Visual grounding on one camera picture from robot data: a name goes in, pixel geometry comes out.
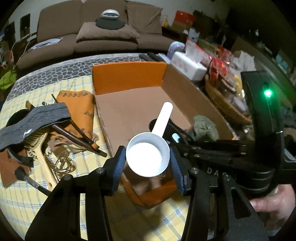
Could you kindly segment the person right hand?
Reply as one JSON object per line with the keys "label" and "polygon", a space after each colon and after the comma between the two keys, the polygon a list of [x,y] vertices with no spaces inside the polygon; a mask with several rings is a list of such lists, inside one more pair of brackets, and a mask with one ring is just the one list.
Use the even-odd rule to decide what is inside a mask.
{"label": "person right hand", "polygon": [[255,198],[250,203],[256,212],[269,214],[263,218],[266,230],[278,230],[295,208],[295,191],[290,184],[278,185],[274,195]]}

